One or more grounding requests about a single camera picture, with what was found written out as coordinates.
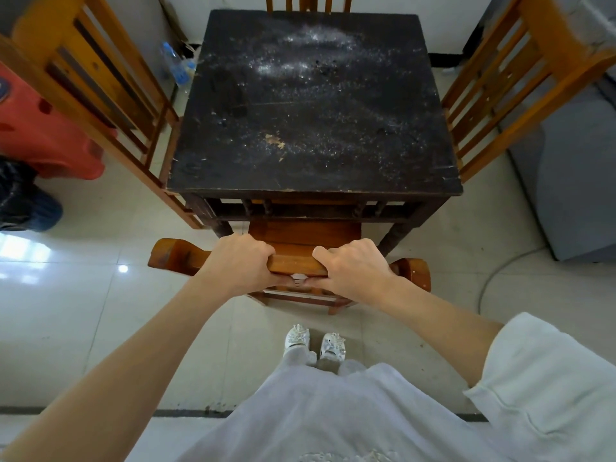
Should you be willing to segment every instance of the wooden chair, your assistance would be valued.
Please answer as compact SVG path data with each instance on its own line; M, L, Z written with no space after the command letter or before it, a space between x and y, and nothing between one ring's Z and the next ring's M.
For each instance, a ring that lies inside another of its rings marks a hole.
M442 101L457 147L462 182L615 63L616 52L592 53L574 37L553 0L512 0ZM554 86L540 100L473 153L470 161L462 162L549 77Z
M256 240L266 241L276 248L276 255L267 263L270 271L307 277L327 276L325 267L312 257L315 246L337 248L362 236L361 224L357 222L251 222L248 232ZM195 275L209 255L209 251L188 241L163 238L152 248L148 266ZM389 267L397 275L430 291L430 271L422 259L403 258ZM250 296L264 305L271 299L323 305L328 307L330 315L354 304L331 292L308 287L273 287Z
M325 12L331 13L331 4L333 0L325 0ZM344 0L344 9L345 13L350 12L350 4L352 0ZM299 11L318 11L317 9L318 0L299 0ZM267 11L273 11L273 0L266 0ZM293 11L293 0L286 0L285 9L287 11Z
M0 36L0 61L79 125L192 228L203 228L150 165L165 123L178 116L137 47L105 0L33 0ZM109 132L114 127L137 149L135 157Z

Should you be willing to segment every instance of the sneaker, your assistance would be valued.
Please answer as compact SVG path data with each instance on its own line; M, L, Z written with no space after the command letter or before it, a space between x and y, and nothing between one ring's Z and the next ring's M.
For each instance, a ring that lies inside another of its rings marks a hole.
M321 342L321 358L343 362L346 355L344 339L336 332L327 333Z
M285 339L285 352L291 347L298 345L310 347L310 329L306 329L301 324L296 324L287 333L287 338Z

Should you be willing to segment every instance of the red plastic stool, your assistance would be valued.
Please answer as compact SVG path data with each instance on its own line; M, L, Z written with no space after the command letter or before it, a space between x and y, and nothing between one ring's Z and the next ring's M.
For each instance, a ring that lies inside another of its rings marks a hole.
M43 178L102 175L100 146L3 63L0 79L8 92L0 93L0 153L26 162Z

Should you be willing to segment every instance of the white sleeve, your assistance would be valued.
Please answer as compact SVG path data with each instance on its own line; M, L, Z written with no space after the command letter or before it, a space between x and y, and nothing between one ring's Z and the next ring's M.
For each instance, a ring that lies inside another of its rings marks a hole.
M465 395L501 437L539 460L616 456L616 367L528 313L501 329Z

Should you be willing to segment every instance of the gray cord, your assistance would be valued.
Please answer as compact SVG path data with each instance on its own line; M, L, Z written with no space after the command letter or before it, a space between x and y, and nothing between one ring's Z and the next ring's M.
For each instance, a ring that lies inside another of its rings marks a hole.
M511 259L509 259L508 261L502 263L495 270L493 270L492 273L488 276L488 279L483 284L483 287L481 288L481 293L479 294L479 300L477 301L477 314L479 314L479 315L481 314L481 302L483 300L483 295L485 295L485 291L487 290L487 288L488 288L490 282L492 281L492 279L500 271L502 271L505 267L513 264L518 259L521 259L521 258L526 257L526 256L530 256L531 254L535 254L536 252L542 251L543 249L546 249L546 248L547 248L547 246L542 246L541 248L531 249L530 251L523 252L522 254L518 254L516 256L513 256Z

